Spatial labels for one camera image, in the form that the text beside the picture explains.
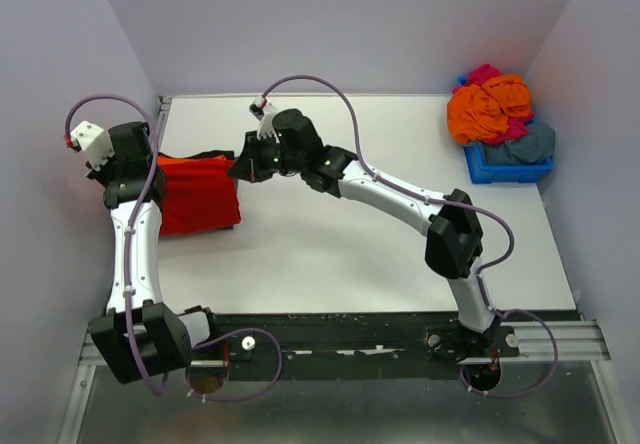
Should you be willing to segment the red t-shirt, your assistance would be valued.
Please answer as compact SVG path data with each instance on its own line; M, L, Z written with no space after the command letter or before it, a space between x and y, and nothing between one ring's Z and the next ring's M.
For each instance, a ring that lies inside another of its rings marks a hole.
M160 235L189 235L240 223L236 183L227 175L231 166L224 161L159 165L166 179Z

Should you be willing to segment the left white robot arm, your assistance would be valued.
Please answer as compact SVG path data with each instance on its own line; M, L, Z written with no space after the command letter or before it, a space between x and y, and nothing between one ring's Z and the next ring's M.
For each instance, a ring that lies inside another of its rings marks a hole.
M72 132L87 157L87 176L104 188L114 230L113 284L91 339L122 384L188 367L192 353L214 357L222 344L213 313L201 306L180 314L161 294L158 242L166 179L154 164L149 126L109 130L88 121Z

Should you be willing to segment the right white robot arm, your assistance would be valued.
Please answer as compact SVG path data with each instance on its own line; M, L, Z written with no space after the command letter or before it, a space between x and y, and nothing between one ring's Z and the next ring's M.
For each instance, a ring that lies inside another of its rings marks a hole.
M407 224L426 239L427 266L449 283L463 326L462 348L480 356L494 347L496 316L477 282L483 231L466 193L429 195L367 171L355 153L324 144L312 121L297 109L253 104L250 112L259 126L246 132L228 172L232 179L259 183L276 174L297 175L316 192L360 202Z

